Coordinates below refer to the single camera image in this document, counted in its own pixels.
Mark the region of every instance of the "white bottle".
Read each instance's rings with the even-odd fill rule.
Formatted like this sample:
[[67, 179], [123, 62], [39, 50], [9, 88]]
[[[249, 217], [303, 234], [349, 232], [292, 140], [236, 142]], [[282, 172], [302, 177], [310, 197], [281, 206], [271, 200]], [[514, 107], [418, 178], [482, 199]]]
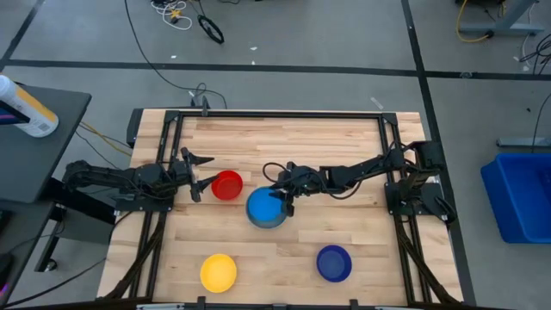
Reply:
[[15, 126], [35, 138], [46, 137], [58, 127], [56, 114], [3, 75], [0, 75], [0, 100], [30, 119], [28, 123]]

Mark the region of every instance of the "concrete floor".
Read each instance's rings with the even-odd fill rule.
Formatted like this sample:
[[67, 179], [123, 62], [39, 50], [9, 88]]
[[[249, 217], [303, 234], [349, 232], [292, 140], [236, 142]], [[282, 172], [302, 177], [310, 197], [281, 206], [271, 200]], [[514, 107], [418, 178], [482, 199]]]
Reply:
[[[188, 32], [169, 28], [146, 0], [128, 2], [136, 31], [152, 62], [250, 65], [255, 61], [257, 65], [415, 70], [400, 0], [242, 0], [240, 5], [205, 0], [207, 14], [224, 30], [223, 46], [210, 41], [196, 25]], [[0, 1], [0, 54], [33, 5], [34, 0]], [[523, 37], [495, 37], [480, 44], [464, 44], [455, 37], [458, 7], [452, 0], [411, 0], [411, 7], [426, 70], [526, 74], [523, 65], [513, 58], [519, 57]], [[194, 16], [191, 8], [184, 12]], [[551, 3], [542, 2], [534, 9], [532, 21], [546, 22], [544, 26], [551, 30], [551, 21], [545, 18], [549, 13]], [[479, 7], [468, 6], [463, 19], [485, 22], [489, 17]], [[527, 51], [532, 51], [543, 35], [529, 40]], [[46, 0], [12, 59], [144, 62], [133, 41], [123, 2], [110, 0]], [[84, 120], [121, 140], [133, 108], [189, 104], [187, 91], [169, 86], [148, 70], [7, 66], [3, 72], [25, 84], [92, 94]], [[183, 70], [162, 73], [180, 85], [207, 83], [209, 89], [226, 96], [230, 109], [378, 110], [369, 100], [374, 97], [386, 111], [420, 112], [430, 136], [416, 77]], [[550, 83], [429, 79], [480, 306], [548, 309], [546, 287], [551, 270], [547, 262], [551, 260], [551, 247], [502, 241], [481, 182], [480, 167], [500, 152], [494, 144], [496, 138], [533, 133], [537, 110], [551, 91]], [[221, 107], [216, 96], [210, 102]], [[551, 133], [547, 119], [542, 117], [541, 135]], [[89, 133], [82, 135], [90, 137], [116, 165], [128, 165], [124, 155]], [[77, 159], [106, 164], [75, 137], [54, 176], [60, 177], [65, 165]], [[105, 255], [107, 247], [62, 240], [53, 255], [60, 263], [59, 270], [44, 274], [33, 272], [40, 249], [41, 245], [11, 301], [87, 268]], [[70, 285], [22, 306], [92, 300], [101, 273], [102, 268], [97, 267]]]

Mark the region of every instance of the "white cable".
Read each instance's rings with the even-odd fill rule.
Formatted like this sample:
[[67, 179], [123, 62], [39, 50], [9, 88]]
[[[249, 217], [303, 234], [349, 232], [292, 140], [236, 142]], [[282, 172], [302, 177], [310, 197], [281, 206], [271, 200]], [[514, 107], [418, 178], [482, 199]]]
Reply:
[[[532, 4], [532, 6], [530, 7], [530, 10], [528, 11], [528, 24], [530, 25], [532, 23], [532, 9], [534, 8], [534, 6], [536, 6], [536, 3]], [[530, 37], [530, 34], [526, 34], [526, 38], [524, 38], [524, 42], [523, 42], [523, 48], [522, 48], [522, 52], [523, 52], [523, 57], [526, 57], [526, 41], [528, 41], [528, 38]], [[532, 64], [530, 63], [529, 59], [526, 59], [526, 61], [524, 61], [526, 63], [526, 66], [528, 66], [528, 68], [531, 68], [532, 67]]]
[[191, 26], [193, 25], [193, 21], [191, 21], [191, 18], [189, 17], [186, 17], [186, 16], [176, 16], [176, 18], [178, 20], [181, 20], [181, 19], [185, 19], [185, 20], [188, 20], [189, 21], [189, 26], [187, 26], [186, 28], [182, 28], [182, 27], [178, 27], [172, 23], [170, 23], [169, 21], [166, 20], [166, 16], [171, 16], [172, 13], [171, 12], [166, 12], [167, 9], [176, 9], [176, 10], [184, 10], [186, 8], [187, 4], [184, 2], [184, 1], [173, 1], [171, 3], [167, 3], [163, 8], [160, 8], [158, 6], [156, 6], [155, 4], [153, 4], [152, 2], [152, 7], [155, 9], [155, 11], [157, 11], [158, 14], [161, 15], [161, 18], [163, 18], [163, 22], [173, 28], [176, 28], [178, 30], [189, 30], [191, 28]]

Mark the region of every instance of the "yellow bowl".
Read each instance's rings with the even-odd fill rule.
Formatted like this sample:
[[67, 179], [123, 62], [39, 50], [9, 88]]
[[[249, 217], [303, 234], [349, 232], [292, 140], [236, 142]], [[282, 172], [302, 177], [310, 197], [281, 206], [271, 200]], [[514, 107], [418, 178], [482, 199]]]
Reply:
[[238, 275], [238, 267], [226, 254], [214, 254], [201, 266], [201, 284], [213, 293], [230, 289]]

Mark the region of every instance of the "yellow cable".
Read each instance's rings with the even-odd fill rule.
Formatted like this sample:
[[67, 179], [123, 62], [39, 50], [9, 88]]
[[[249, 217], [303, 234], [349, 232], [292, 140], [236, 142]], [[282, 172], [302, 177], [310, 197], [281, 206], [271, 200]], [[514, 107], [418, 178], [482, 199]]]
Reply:
[[455, 33], [457, 34], [457, 37], [459, 38], [459, 40], [462, 40], [466, 43], [476, 43], [488, 39], [489, 36], [487, 34], [483, 37], [479, 37], [478, 39], [464, 39], [463, 37], [461, 37], [461, 34], [459, 33], [459, 25], [461, 23], [461, 16], [463, 15], [463, 10], [465, 9], [465, 5], [467, 5], [467, 1], [468, 0], [463, 1], [463, 5], [461, 6], [461, 9], [459, 10], [459, 15], [457, 16], [457, 22], [455, 23]]
[[95, 128], [93, 128], [91, 125], [83, 122], [83, 125], [85, 125], [89, 130], [91, 130], [92, 132], [94, 132], [95, 134], [97, 134], [98, 137], [102, 138], [103, 141], [105, 141], [105, 143], [107, 143], [108, 145], [110, 145], [111, 147], [113, 147], [117, 152], [121, 152], [125, 155], [127, 155], [128, 157], [132, 157], [132, 154], [130, 154], [129, 152], [126, 152], [124, 150], [121, 150], [120, 148], [118, 148], [116, 145], [114, 145], [113, 143], [111, 143], [111, 141], [105, 139], [105, 137], [103, 137], [103, 134], [101, 134], [100, 132], [98, 132]]

